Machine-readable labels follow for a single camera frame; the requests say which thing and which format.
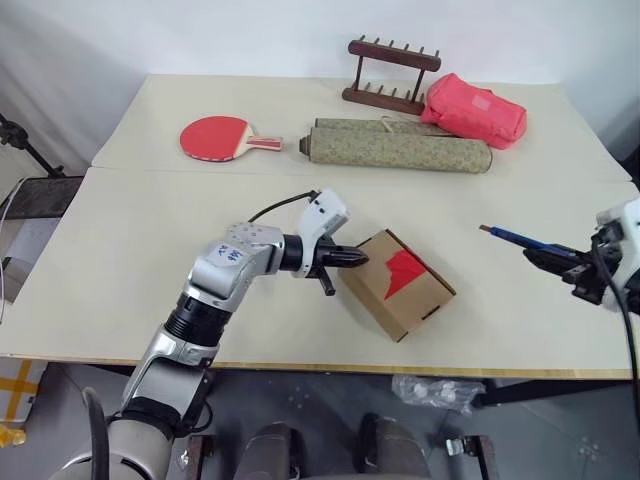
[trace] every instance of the cardboard box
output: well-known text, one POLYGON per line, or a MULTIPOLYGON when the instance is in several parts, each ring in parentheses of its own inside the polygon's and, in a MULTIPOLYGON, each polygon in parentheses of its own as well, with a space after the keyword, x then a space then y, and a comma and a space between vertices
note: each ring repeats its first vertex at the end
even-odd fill
POLYGON ((395 342, 420 327, 455 290, 390 230, 358 246, 369 261, 340 277, 395 342))
POLYGON ((0 358, 1 424, 18 428, 27 421, 45 368, 41 360, 0 358))

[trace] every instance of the red paper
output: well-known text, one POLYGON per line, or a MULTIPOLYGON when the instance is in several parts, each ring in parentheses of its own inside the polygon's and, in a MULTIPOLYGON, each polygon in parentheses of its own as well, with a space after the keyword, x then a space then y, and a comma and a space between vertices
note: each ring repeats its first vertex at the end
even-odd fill
POLYGON ((406 250, 397 252, 387 260, 386 265, 391 272, 391 284, 385 300, 427 271, 425 266, 406 250))

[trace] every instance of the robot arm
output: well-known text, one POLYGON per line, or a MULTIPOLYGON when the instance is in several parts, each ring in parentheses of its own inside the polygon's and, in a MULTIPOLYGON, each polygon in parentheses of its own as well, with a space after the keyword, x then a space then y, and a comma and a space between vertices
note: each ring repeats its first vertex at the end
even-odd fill
MULTIPOLYGON (((173 439, 188 435, 198 421, 212 382, 208 367, 255 277, 290 271, 320 280, 325 294, 333 295, 325 267, 350 268, 368 260, 359 249, 331 239, 347 220, 345 205, 325 189, 311 199, 297 235, 238 223, 198 255, 176 308, 156 331, 109 425, 111 479, 165 478, 173 439)), ((90 449, 80 453, 52 480, 89 478, 91 455, 90 449)))
MULTIPOLYGON (((629 311, 640 314, 640 198, 618 205, 596 216, 598 231, 593 235, 600 256, 613 282, 626 293, 629 311)), ((527 248, 525 257, 536 267, 575 285, 573 295, 618 311, 613 292, 598 272, 593 250, 581 252, 554 245, 569 255, 546 249, 527 248)))

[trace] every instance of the black cable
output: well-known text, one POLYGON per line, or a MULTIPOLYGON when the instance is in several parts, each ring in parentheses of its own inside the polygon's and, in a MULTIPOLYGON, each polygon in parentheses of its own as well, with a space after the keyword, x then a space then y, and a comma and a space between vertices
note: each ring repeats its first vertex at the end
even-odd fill
POLYGON ((109 480, 109 435, 98 395, 91 387, 82 389, 91 427, 91 480, 109 480))
POLYGON ((269 205, 267 208, 260 210, 258 213, 256 213, 253 217, 249 219, 249 223, 255 222, 258 218, 260 218, 265 213, 268 213, 271 210, 275 210, 276 208, 286 205, 287 203, 292 203, 297 200, 302 200, 303 198, 315 198, 317 195, 318 195, 318 192, 316 192, 315 190, 311 190, 307 193, 301 193, 300 195, 295 195, 293 197, 289 197, 284 200, 281 200, 277 203, 274 203, 273 205, 269 205))
POLYGON ((591 255, 596 263, 598 273, 600 277, 605 281, 607 286, 613 292, 613 296, 616 298, 616 302, 622 312, 622 320, 624 321, 624 328, 627 334, 627 344, 629 346, 629 359, 631 360, 631 377, 632 384, 631 390, 633 393, 633 408, 635 410, 636 427, 638 429, 638 435, 640 435, 640 382, 638 381, 638 359, 636 358, 636 342, 633 338, 633 327, 631 326, 631 317, 629 316, 629 306, 627 305, 626 295, 618 288, 613 282, 613 277, 609 268, 602 258, 602 253, 598 249, 597 235, 591 237, 591 255))
POLYGON ((206 422, 204 422, 204 425, 202 425, 201 427, 192 428, 191 433, 204 432, 207 428, 211 426, 211 423, 213 422, 213 410, 211 409, 211 405, 209 405, 209 402, 205 400, 204 406, 207 409, 207 412, 209 412, 209 418, 207 419, 206 422))

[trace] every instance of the white wall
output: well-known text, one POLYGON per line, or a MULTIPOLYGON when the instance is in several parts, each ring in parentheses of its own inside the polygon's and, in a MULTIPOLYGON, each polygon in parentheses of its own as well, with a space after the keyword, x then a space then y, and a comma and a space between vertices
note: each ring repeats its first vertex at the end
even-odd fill
POLYGON ((346 44, 367 34, 440 49, 439 74, 562 82, 602 141, 622 156, 640 128, 639 5, 0 0, 0 109, 31 127, 50 158, 82 169, 148 72, 352 77, 355 59, 346 44))

